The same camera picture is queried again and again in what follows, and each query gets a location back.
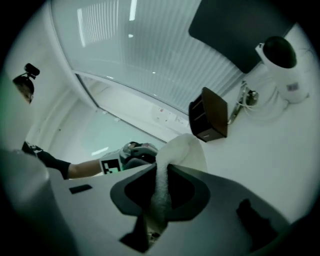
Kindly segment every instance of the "white device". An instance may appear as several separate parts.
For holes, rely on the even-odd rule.
[[[290,43],[282,37],[274,37],[276,39],[284,41],[285,44],[289,45],[289,51],[294,58],[296,54],[291,47]],[[309,93],[308,86],[305,84],[303,79],[303,70],[298,67],[297,60],[295,59],[295,64],[293,67],[286,68],[281,67],[274,62],[272,62],[264,52],[265,43],[260,43],[256,48],[256,52],[259,54],[262,62],[266,65],[268,71],[270,72],[272,78],[276,82],[276,87],[279,95],[287,100],[289,103],[300,103],[302,102]]]

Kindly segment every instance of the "brown wooden shelf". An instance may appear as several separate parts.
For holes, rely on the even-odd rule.
[[[228,135],[228,104],[220,96],[204,87],[189,105],[192,133],[204,142],[226,138]]]

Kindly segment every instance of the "cloth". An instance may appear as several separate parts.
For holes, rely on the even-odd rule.
[[[62,174],[63,179],[68,179],[68,171],[71,163],[56,159],[42,148],[26,141],[23,143],[22,151],[37,157],[46,167],[57,169]]]
[[[169,164],[207,171],[207,164],[199,140],[191,134],[180,135],[169,141],[156,155],[155,191],[146,212],[147,225],[161,234],[166,228],[165,215],[172,209],[168,191]]]

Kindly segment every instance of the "camera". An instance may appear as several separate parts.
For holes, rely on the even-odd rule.
[[[26,75],[33,79],[36,79],[36,76],[40,74],[40,70],[30,63],[25,65],[24,70],[26,72]]]

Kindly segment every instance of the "cable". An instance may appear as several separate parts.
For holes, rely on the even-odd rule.
[[[264,85],[264,83],[261,83],[259,86],[256,87],[256,89],[260,88],[262,85]],[[259,110],[261,110],[263,107],[265,107],[265,106],[271,101],[271,99],[273,98],[273,96],[274,96],[274,94],[275,94],[276,91],[277,91],[277,87],[275,86],[272,94],[270,95],[270,97],[269,97],[263,104],[258,105],[258,106],[256,106],[256,105],[251,106],[251,105],[248,105],[248,104],[247,104],[247,96],[248,96],[249,91],[247,91],[247,92],[244,93],[244,95],[243,95],[243,97],[242,97],[242,103],[239,102],[239,101],[237,101],[237,103],[238,103],[240,106],[243,106],[243,107],[245,107],[245,108],[248,108],[248,109],[250,109],[250,110],[252,110],[252,111],[259,111]]]
[[[278,96],[279,96],[279,92],[277,91],[275,100],[278,98]],[[282,109],[282,112],[281,112],[280,114],[278,114],[278,115],[276,115],[276,116],[273,116],[273,117],[270,117],[270,118],[256,118],[255,116],[252,116],[252,115],[248,112],[248,110],[247,110],[246,107],[244,107],[244,111],[245,111],[245,113],[246,113],[250,118],[252,118],[252,119],[254,119],[254,120],[257,120],[257,121],[272,121],[272,120],[274,120],[274,119],[277,119],[277,118],[281,117],[282,114],[283,114],[283,112],[288,108],[288,106],[289,106],[289,101],[286,100],[286,105],[285,105],[285,107]]]

